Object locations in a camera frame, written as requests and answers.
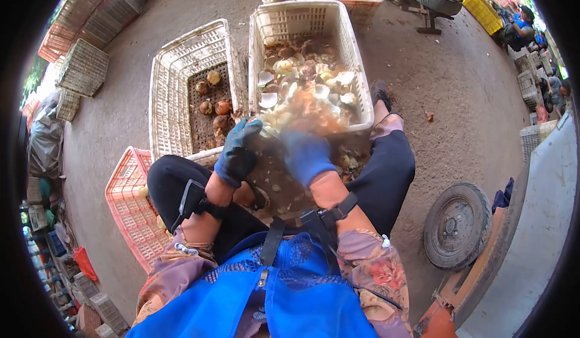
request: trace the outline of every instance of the floral shirt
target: floral shirt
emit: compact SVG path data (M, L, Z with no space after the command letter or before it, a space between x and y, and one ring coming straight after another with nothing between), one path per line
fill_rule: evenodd
M182 243L189 249L196 249L199 255L175 249L175 243ZM139 293L137 318L133 326L143 321L183 293L195 280L217 263L212 254L213 244L187 242L181 227L176 230L173 242L153 265L147 282ZM344 279L352 285L365 289L355 289L366 318L379 337L412 337L409 317L409 292L407 277L402 268L401 258L388 239L365 229L347 231L338 236L338 254L355 267L338 260ZM394 305L377 297L375 291L391 298L401 305L400 311ZM238 332L240 337L263 336L260 329L263 321L254 322L251 314L243 314Z

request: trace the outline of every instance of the blue glove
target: blue glove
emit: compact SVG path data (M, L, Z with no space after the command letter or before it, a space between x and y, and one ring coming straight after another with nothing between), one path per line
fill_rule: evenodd
M240 121L227 134L226 144L214 166L221 179L234 188L242 185L257 163L256 153L248 149L248 144L262 130L262 121L256 119L246 125L247 122L248 119Z
M301 131L284 130L280 139L286 147L286 168L304 188L308 188L319 173L337 170L330 162L330 143L326 138Z

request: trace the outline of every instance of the concrete floor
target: concrete floor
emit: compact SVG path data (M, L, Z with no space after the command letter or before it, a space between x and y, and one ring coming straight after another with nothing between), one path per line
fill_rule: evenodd
M149 0L144 12L106 48L105 84L83 99L64 131L64 195L76 240L100 286L125 319L134 320L146 273L119 233L104 190L127 146L149 149L151 61L162 45L216 18L226 18L247 54L248 20L260 0ZM424 254L424 219L454 182L473 182L491 199L522 165L519 131L529 125L517 70L463 9L437 23L443 34L417 34L421 19L384 2L358 37L368 81L393 84L395 110L415 153L417 172L391 233L407 272L411 324L430 305L443 273ZM425 112L434 114L428 123Z

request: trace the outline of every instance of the blue mesh apron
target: blue mesh apron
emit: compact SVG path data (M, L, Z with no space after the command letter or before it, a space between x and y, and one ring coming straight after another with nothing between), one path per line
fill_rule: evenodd
M281 241L268 267L259 260L264 236L258 233L240 242L225 263L136 325L127 337L233 337L250 294L259 289L265 291L272 337L376 337L359 297L337 269L327 274L324 251L308 233ZM264 270L267 277L260 287Z

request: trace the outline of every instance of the wooden bench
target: wooden bench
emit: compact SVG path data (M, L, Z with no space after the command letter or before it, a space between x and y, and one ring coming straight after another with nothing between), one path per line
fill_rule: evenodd
M453 20L452 15L446 15L432 9L425 8L422 4L419 4L419 8L409 7L408 4L403 4L400 7L403 11L420 13L423 16L425 27L415 27L417 32L420 34L441 35L441 30L435 28L435 18L443 17L447 18L448 20Z

